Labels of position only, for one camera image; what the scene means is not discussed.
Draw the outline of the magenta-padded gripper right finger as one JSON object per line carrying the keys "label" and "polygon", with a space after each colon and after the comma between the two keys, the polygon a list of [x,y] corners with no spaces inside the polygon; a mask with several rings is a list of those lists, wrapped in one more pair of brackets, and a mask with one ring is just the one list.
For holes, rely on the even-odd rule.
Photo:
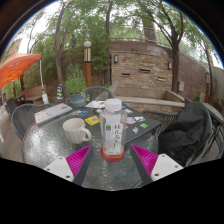
{"label": "magenta-padded gripper right finger", "polygon": [[168,155],[156,155],[134,144],[130,147],[130,154],[136,164],[143,186],[182,169],[182,166]]}

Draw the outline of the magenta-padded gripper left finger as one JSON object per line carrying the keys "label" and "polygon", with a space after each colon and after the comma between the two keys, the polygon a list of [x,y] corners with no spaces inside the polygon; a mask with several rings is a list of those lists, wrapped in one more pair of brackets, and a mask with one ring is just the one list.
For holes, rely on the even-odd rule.
{"label": "magenta-padded gripper left finger", "polygon": [[45,171],[81,186],[93,155],[93,146],[89,145],[68,157],[57,158],[45,168]]}

